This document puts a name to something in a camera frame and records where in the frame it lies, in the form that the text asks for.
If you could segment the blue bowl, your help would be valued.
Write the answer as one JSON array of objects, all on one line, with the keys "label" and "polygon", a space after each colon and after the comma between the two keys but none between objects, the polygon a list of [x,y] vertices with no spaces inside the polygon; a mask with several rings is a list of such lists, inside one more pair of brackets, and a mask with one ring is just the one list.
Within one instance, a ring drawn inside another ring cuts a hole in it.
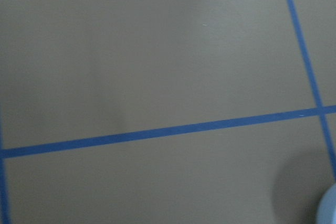
[{"label": "blue bowl", "polygon": [[320,200],[316,223],[317,224],[335,224],[335,187],[332,185]]}]

